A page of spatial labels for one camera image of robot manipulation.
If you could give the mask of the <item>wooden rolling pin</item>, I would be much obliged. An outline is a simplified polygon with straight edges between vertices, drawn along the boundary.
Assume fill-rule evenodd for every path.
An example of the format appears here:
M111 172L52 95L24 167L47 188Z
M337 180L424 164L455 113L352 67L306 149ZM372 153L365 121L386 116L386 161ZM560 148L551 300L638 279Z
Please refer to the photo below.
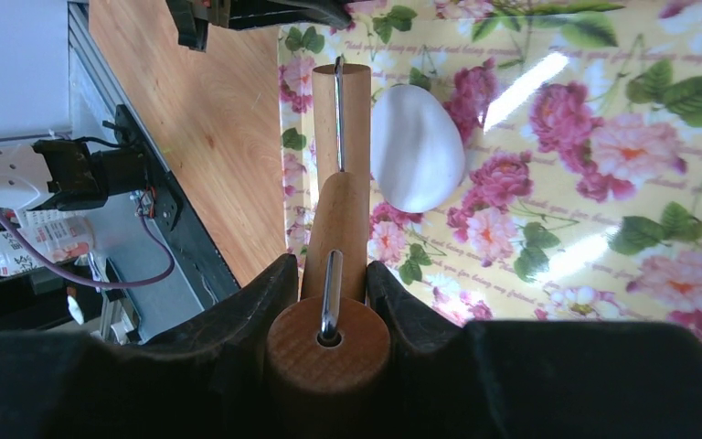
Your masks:
M319 195L299 300L271 325L265 376L290 438L355 438L388 363L389 332L367 305L370 197L368 66L313 71Z

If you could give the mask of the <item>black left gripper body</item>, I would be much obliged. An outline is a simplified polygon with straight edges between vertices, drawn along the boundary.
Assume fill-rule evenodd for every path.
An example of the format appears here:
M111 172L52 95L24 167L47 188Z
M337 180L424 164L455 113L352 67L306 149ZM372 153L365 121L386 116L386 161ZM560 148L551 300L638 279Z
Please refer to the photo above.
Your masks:
M347 29L352 17L346 1L336 0L167 0L179 45L204 52L208 29L247 30L293 23Z

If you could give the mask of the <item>white dough ball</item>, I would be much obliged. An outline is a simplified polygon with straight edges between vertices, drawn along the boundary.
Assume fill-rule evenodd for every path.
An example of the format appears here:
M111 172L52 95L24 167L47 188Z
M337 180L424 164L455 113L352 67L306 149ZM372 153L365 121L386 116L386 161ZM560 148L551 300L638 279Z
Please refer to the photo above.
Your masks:
M371 113L370 169L387 203L407 213L437 208L457 189L463 141L430 92L400 84L380 95Z

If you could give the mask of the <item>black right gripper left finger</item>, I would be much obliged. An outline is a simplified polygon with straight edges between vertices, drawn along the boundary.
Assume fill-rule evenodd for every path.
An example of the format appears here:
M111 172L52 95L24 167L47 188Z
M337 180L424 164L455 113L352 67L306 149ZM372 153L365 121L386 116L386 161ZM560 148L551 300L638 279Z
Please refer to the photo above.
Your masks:
M265 338L297 297L284 254L229 298L142 345L0 331L0 438L267 438Z

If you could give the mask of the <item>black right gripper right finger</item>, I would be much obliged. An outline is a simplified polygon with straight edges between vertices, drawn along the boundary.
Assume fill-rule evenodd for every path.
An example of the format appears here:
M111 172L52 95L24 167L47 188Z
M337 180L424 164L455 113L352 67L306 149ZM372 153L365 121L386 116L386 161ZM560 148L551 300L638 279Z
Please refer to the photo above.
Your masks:
M487 320L456 326L381 262L373 310L392 338L393 438L702 438L702 343L649 322Z

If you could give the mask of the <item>floral yellow tray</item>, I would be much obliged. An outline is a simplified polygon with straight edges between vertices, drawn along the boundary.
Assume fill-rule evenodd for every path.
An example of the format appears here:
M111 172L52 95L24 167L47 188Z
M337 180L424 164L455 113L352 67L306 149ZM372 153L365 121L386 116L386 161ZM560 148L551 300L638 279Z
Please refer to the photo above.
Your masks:
M319 195L312 71L429 91L466 174L437 208L370 195L368 255L456 325L654 320L702 340L702 1L372 1L277 37L287 250Z

